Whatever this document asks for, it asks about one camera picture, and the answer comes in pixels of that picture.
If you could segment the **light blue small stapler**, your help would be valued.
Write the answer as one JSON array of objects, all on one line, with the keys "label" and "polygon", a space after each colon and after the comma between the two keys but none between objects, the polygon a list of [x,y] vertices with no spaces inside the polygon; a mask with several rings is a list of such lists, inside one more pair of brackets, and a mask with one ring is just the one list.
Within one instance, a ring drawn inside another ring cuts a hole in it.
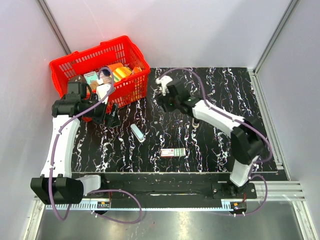
[{"label": "light blue small stapler", "polygon": [[144,134],[141,132],[141,130],[137,127],[136,124],[131,124],[130,129],[140,143],[143,143],[145,141]]}]

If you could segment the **white black large stapler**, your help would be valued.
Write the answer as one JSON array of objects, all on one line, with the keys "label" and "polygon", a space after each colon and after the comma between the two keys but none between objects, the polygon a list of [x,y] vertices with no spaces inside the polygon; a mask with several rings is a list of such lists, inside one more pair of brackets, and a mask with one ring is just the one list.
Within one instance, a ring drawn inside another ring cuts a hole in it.
[{"label": "white black large stapler", "polygon": [[192,126],[194,129],[197,129],[199,127],[199,122],[200,121],[198,119],[195,119],[195,118],[192,119]]}]

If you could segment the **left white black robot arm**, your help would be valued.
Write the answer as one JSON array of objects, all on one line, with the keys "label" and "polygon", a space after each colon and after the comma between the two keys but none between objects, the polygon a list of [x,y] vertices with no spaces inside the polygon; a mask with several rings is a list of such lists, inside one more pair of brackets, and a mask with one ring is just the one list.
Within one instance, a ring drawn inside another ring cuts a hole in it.
[{"label": "left white black robot arm", "polygon": [[106,112],[114,87],[102,82],[95,92],[87,93],[87,88],[84,82],[69,82],[67,93],[52,105],[53,130],[47,159],[40,176],[30,182],[33,192],[46,205],[78,204],[90,192],[103,198],[109,190],[96,174],[72,178],[72,152],[82,117],[108,128],[120,124],[116,103],[110,113]]}]

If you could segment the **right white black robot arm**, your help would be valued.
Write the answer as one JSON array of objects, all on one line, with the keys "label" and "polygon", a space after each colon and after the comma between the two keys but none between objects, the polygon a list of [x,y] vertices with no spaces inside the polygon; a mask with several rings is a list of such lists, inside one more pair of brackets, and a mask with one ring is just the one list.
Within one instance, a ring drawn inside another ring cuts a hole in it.
[{"label": "right white black robot arm", "polygon": [[233,198],[243,195],[253,163],[258,160],[265,147],[262,137],[253,130],[254,122],[216,107],[200,97],[192,96],[181,81],[173,80],[170,76],[159,77],[155,83],[161,88],[156,101],[165,113],[179,110],[193,118],[194,126],[199,121],[204,121],[230,138],[234,164],[227,192]]}]

